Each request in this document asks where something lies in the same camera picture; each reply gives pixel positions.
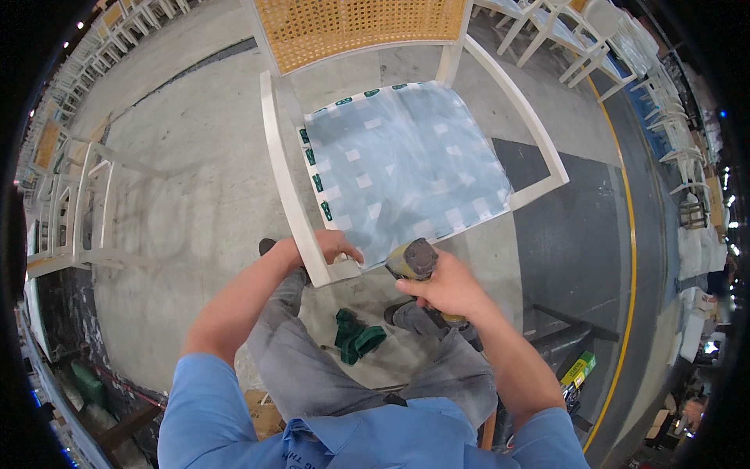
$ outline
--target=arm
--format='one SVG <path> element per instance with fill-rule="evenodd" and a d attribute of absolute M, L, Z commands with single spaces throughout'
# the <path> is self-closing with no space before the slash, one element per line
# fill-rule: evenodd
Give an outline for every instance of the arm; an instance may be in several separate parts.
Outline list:
<path fill-rule="evenodd" d="M 566 408 L 560 384 L 534 347 L 506 320 L 468 268 L 451 254 L 437 251 L 437 268 L 427 281 L 399 280 L 396 288 L 447 314 L 464 316 L 476 327 L 495 375 L 500 400 L 517 431 L 536 413 Z"/>
<path fill-rule="evenodd" d="M 344 232 L 315 232 L 326 262 L 340 253 L 362 263 L 362 255 L 344 238 Z M 182 356 L 210 353 L 234 367 L 240 345 L 248 339 L 263 306 L 282 280 L 302 265 L 294 238 L 277 242 L 260 259 L 243 269 L 203 307 L 187 331 Z"/>

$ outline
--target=clear plastic wrap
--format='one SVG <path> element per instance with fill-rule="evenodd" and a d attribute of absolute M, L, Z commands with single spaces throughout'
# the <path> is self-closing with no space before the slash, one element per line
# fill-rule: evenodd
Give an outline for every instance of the clear plastic wrap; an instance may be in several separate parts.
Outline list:
<path fill-rule="evenodd" d="M 239 389 L 242 392 L 248 389 L 266 390 L 260 379 L 260 374 L 258 374 L 258 369 L 255 368 L 255 360 L 250 355 L 248 345 L 245 343 L 240 346 L 235 355 L 235 373 L 237 374 Z"/>
<path fill-rule="evenodd" d="M 624 12 L 617 32 L 608 43 L 638 78 L 645 77 L 653 64 L 659 61 L 659 45 L 643 25 Z"/>
<path fill-rule="evenodd" d="M 420 236 L 446 238 L 510 210 L 503 166 L 442 83 L 352 96 L 306 116 L 305 127 L 317 190 L 364 268 Z"/>

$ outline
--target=sneaker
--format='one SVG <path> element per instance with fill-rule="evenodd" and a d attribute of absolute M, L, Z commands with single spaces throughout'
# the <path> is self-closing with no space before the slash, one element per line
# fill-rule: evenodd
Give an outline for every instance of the sneaker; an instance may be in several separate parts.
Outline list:
<path fill-rule="evenodd" d="M 390 324 L 391 326 L 395 326 L 395 324 L 393 324 L 393 315 L 396 314 L 396 311 L 398 311 L 401 306 L 404 306 L 407 303 L 411 303 L 412 301 L 414 300 L 405 301 L 403 303 L 398 303 L 397 305 L 387 307 L 382 313 L 382 318 L 386 321 L 386 323 Z"/>
<path fill-rule="evenodd" d="M 269 238 L 263 238 L 258 243 L 258 252 L 260 253 L 261 257 L 265 255 L 268 251 L 271 250 L 271 248 L 274 247 L 274 244 L 276 244 L 276 241 Z"/>
<path fill-rule="evenodd" d="M 258 252 L 260 253 L 260 256 L 262 257 L 265 253 L 270 251 L 271 248 L 273 248 L 275 244 L 276 244 L 276 241 L 274 241 L 273 239 L 270 239 L 270 238 L 261 239 L 260 242 L 258 243 Z M 310 274 L 308 274 L 308 270 L 305 268 L 305 266 L 300 267 L 300 269 L 302 269 L 302 271 L 304 272 L 305 286 L 313 283 L 312 280 L 310 280 Z"/>

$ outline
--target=blue work shirt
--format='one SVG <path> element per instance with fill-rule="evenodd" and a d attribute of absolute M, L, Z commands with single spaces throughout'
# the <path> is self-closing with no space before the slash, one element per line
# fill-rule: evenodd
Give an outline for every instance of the blue work shirt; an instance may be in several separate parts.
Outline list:
<path fill-rule="evenodd" d="M 501 455 L 476 447 L 469 420 L 447 398 L 295 418 L 283 433 L 259 442 L 235 372 L 207 353 L 177 363 L 158 456 L 162 469 L 588 467 L 563 409 L 537 413 L 516 434 L 513 451 Z"/>

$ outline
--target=yellow painted line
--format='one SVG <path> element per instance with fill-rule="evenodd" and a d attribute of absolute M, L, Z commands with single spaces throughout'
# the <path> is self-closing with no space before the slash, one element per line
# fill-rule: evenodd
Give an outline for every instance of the yellow painted line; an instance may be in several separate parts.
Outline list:
<path fill-rule="evenodd" d="M 599 99 L 599 91 L 594 86 L 594 82 L 591 81 L 591 77 L 586 76 L 589 80 L 591 89 L 594 91 L 596 99 Z M 614 133 L 614 127 L 612 127 L 612 120 L 607 114 L 607 109 L 604 103 L 600 103 L 601 111 L 604 112 L 604 117 L 607 119 L 610 131 L 612 132 L 612 138 L 614 138 L 614 145 L 617 147 L 617 156 L 619 156 L 619 162 L 622 165 L 622 182 L 625 186 L 625 201 L 628 204 L 628 224 L 630 225 L 630 305 L 628 306 L 628 320 L 625 323 L 625 333 L 622 335 L 622 347 L 619 350 L 619 359 L 617 360 L 617 368 L 614 370 L 614 376 L 612 377 L 612 384 L 610 385 L 607 398 L 604 400 L 604 407 L 601 408 L 599 418 L 594 424 L 594 428 L 589 434 L 589 439 L 586 440 L 586 444 L 583 446 L 583 452 L 586 452 L 591 446 L 591 442 L 596 436 L 596 432 L 599 430 L 599 426 L 604 420 L 609 404 L 612 401 L 612 395 L 614 394 L 615 388 L 617 388 L 617 381 L 620 380 L 620 372 L 623 370 L 623 362 L 625 362 L 625 353 L 628 350 L 628 342 L 630 339 L 630 329 L 633 325 L 633 310 L 635 309 L 635 276 L 636 276 L 636 252 L 635 252 L 635 217 L 633 216 L 633 199 L 630 195 L 630 184 L 628 183 L 628 172 L 625 170 L 625 162 L 623 161 L 623 152 L 620 150 L 620 142 L 617 141 L 617 135 Z"/>

